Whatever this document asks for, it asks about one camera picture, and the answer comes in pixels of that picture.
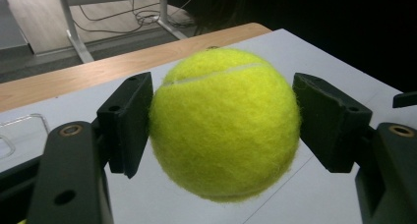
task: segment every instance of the tennis ball seam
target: tennis ball seam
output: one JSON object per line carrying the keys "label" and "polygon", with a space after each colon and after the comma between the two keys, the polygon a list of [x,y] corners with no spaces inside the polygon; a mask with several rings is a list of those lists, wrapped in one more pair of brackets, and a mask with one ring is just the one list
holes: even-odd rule
{"label": "tennis ball seam", "polygon": [[209,74],[194,77],[194,78],[171,81],[168,83],[164,83],[162,86],[170,86],[173,84],[187,84],[187,83],[201,81],[210,77],[219,76],[222,74],[229,74],[229,73],[239,72],[239,71],[243,71],[243,70],[250,69],[250,68],[260,68],[260,67],[268,67],[268,65],[266,65],[265,63],[250,63],[250,64],[245,64],[245,65],[239,65],[239,66],[231,67],[222,71],[217,71],[217,72],[209,73]]}

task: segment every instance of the metal screw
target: metal screw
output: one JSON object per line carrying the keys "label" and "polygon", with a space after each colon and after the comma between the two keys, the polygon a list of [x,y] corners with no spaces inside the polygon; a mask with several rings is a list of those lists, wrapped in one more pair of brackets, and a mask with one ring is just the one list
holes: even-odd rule
{"label": "metal screw", "polygon": [[61,131],[59,131],[59,135],[61,135],[62,137],[70,137],[80,133],[82,130],[82,126],[74,124],[61,129]]}

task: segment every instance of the desk leg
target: desk leg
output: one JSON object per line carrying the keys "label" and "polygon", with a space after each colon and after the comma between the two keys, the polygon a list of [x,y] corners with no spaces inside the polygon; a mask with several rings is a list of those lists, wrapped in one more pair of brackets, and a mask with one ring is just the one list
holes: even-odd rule
{"label": "desk leg", "polygon": [[83,63],[94,61],[94,59],[89,54],[89,51],[87,50],[86,46],[81,41],[77,33],[76,27],[74,25],[73,16],[71,15],[71,10],[68,4],[68,0],[59,0],[59,1],[61,3],[62,11],[64,12],[65,20],[67,21],[67,26],[68,26],[67,33],[68,33],[68,38],[71,41],[71,44],[73,44],[74,48],[76,49]]}
{"label": "desk leg", "polygon": [[168,22],[168,0],[160,0],[160,14],[157,22],[178,39],[188,38]]}

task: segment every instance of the wooden desk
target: wooden desk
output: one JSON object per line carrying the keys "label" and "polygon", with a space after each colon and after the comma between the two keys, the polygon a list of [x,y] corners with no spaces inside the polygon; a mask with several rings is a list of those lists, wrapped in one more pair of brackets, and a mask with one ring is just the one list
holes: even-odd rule
{"label": "wooden desk", "polygon": [[0,112],[133,75],[211,46],[225,46],[268,32],[261,25],[247,24],[0,84]]}

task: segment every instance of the fuzzy felt surface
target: fuzzy felt surface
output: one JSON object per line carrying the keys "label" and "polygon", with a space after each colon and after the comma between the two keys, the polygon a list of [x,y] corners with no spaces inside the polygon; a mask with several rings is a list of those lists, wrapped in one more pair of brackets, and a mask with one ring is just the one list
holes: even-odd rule
{"label": "fuzzy felt surface", "polygon": [[238,49],[199,52],[175,66],[149,111],[154,155],[185,190],[242,201],[274,184],[298,148],[300,113],[285,78]]}

